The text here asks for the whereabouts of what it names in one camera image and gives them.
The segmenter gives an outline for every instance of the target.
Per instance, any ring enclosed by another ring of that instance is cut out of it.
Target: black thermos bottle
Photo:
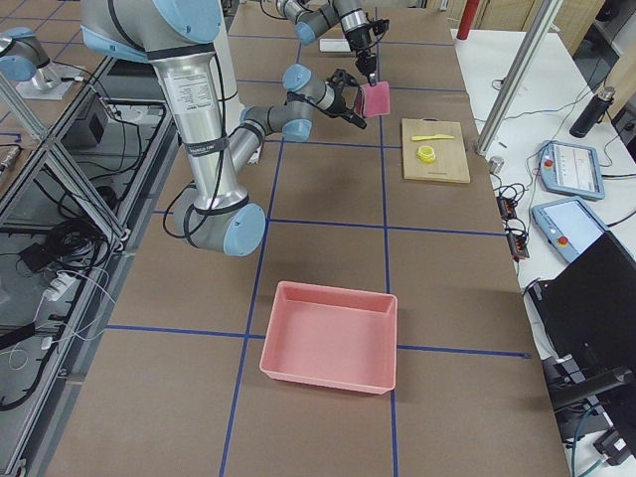
[[[569,133],[574,137],[585,137],[592,126],[602,119],[603,114],[614,101],[614,92],[612,86],[606,86],[603,91],[595,95],[569,129]]]

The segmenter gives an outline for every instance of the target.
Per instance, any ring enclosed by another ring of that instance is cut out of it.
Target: black device
[[[635,453],[636,261],[605,232],[556,279],[529,291],[556,352],[572,355],[586,378],[576,391],[597,396]]]
[[[569,133],[574,137],[585,137],[592,126],[601,121],[609,106],[614,102],[615,92],[612,86],[606,86],[603,91],[596,94],[569,129]]]

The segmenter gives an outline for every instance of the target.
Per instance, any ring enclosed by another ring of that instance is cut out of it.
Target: label sticker
[[[224,149],[227,149],[229,145],[230,141],[228,140],[227,136],[220,137],[219,139],[215,139],[213,141],[185,144],[188,154],[194,157],[207,156],[208,154],[222,151]]]
[[[202,109],[214,109],[212,82],[207,73],[167,77],[166,93],[174,114],[188,114]]]

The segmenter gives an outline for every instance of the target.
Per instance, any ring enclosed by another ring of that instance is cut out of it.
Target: red cylinder
[[[470,26],[475,19],[477,7],[479,7],[479,0],[468,0],[466,2],[464,13],[459,23],[459,30],[457,31],[457,40],[466,40],[468,38],[468,32],[470,32]]]

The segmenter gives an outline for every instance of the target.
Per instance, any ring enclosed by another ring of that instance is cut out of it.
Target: pink sponge
[[[387,81],[375,86],[363,84],[354,103],[355,111],[363,117],[385,116],[391,112],[390,88]]]

